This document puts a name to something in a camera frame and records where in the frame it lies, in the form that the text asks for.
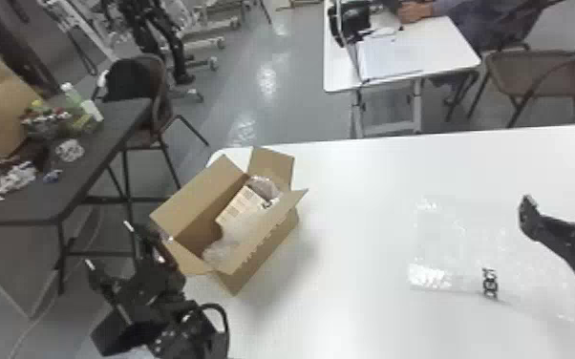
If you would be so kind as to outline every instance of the person's arm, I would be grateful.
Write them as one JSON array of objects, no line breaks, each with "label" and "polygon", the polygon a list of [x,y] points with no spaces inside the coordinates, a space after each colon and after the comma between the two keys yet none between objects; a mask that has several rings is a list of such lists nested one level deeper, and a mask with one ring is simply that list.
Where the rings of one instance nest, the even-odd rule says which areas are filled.
[{"label": "person's arm", "polygon": [[397,12],[403,23],[414,23],[425,17],[444,16],[457,5],[469,0],[436,0],[430,3],[404,2]]},{"label": "person's arm", "polygon": [[436,0],[435,2],[431,3],[433,6],[433,16],[447,15],[448,11],[463,3],[464,1],[467,0]]}]

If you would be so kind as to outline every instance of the plastic bag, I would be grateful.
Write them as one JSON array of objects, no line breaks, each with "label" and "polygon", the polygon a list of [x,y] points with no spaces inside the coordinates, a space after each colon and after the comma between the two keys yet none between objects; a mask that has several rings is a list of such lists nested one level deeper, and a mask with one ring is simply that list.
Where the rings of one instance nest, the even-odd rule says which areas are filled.
[{"label": "plastic bag", "polygon": [[283,194],[271,179],[265,177],[252,176],[247,180],[245,186],[251,189],[251,192],[258,195],[258,197],[254,197],[258,199],[256,203],[261,202],[261,205],[256,208],[250,206],[246,211],[242,209],[246,207],[244,205],[237,207],[239,210],[234,210],[236,216],[230,216],[230,220],[220,222],[223,237],[209,245],[202,253],[202,258],[209,264],[212,264],[212,266],[218,266],[234,249],[247,239],[249,230],[255,228],[259,222],[263,220],[267,209],[276,204]]},{"label": "plastic bag", "polygon": [[523,235],[516,206],[426,199],[415,226],[413,287],[485,295],[530,314],[575,320],[575,274]]}]

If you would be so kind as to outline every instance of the desk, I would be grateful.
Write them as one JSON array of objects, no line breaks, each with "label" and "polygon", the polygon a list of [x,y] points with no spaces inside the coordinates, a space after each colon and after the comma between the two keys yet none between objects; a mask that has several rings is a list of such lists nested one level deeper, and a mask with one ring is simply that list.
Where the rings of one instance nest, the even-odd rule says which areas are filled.
[{"label": "desk", "polygon": [[[426,196],[489,203],[507,213],[496,224],[521,241],[524,194],[575,221],[575,125],[268,148],[295,156],[292,187],[309,188],[299,225],[237,297],[201,277],[186,288],[188,298],[224,306],[229,357],[575,358],[575,323],[412,290],[407,280],[415,207]],[[250,149],[212,160],[223,154],[246,168]],[[543,262],[574,276],[546,249]]]},{"label": "desk", "polygon": [[121,252],[73,252],[70,251],[74,239],[64,237],[63,221],[83,202],[89,204],[126,203],[131,220],[131,194],[120,191],[120,198],[88,198],[87,193],[96,180],[120,151],[125,142],[149,118],[149,99],[106,103],[99,106],[105,120],[94,134],[82,137],[79,141],[85,149],[82,158],[71,163],[58,164],[63,173],[60,181],[44,183],[40,178],[5,196],[0,201],[0,226],[43,226],[54,225],[58,230],[60,255],[55,266],[58,271],[60,294],[64,291],[65,262],[69,256],[132,257],[135,253]]},{"label": "desk", "polygon": [[[330,33],[330,22],[323,13],[323,88],[327,93],[352,92],[354,100],[351,106],[351,121],[358,137],[376,135],[387,132],[414,130],[421,132],[421,79],[439,74],[456,73],[475,68],[481,60],[463,38],[461,32],[447,16],[423,19],[415,24],[406,25],[403,32],[397,36],[407,43],[418,43],[418,57],[421,72],[372,81],[360,88],[359,80],[351,60],[345,49],[340,48]],[[373,28],[399,27],[399,20],[392,13],[382,11],[371,17]],[[391,87],[395,84],[411,83],[413,94],[412,121],[387,123],[379,126],[363,126],[365,101],[362,90],[379,86]]]}]

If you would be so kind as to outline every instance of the person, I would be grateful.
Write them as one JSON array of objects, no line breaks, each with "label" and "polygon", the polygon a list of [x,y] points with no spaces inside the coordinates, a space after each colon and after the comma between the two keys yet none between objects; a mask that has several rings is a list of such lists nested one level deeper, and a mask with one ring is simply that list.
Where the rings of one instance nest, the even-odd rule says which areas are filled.
[{"label": "person", "polygon": [[[480,53],[486,50],[493,50],[499,45],[500,31],[504,35],[519,34],[529,29],[537,18],[526,16],[515,22],[507,29],[490,27],[490,24],[503,16],[505,13],[516,9],[526,2],[537,2],[536,0],[436,0],[430,3],[405,2],[402,3],[397,15],[402,23],[410,24],[426,17],[447,15],[453,20],[463,37]],[[471,72],[470,82],[466,84],[464,93],[477,82],[479,73]],[[433,83],[436,86],[448,84],[452,90],[452,96],[461,81],[466,79],[468,74],[453,74],[436,77]],[[446,104],[453,101],[446,99]]]}]

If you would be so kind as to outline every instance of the wheel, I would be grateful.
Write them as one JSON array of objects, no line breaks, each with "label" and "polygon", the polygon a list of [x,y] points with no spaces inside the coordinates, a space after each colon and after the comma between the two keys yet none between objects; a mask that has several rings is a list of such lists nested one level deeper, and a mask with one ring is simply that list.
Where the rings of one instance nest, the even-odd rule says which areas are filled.
[{"label": "wheel", "polygon": [[207,61],[209,62],[209,70],[211,71],[219,70],[219,60],[216,57],[212,56]]},{"label": "wheel", "polygon": [[239,19],[231,19],[231,20],[229,21],[229,27],[230,27],[232,30],[237,30],[237,29],[239,29],[239,28],[241,27],[241,21],[240,21]]}]

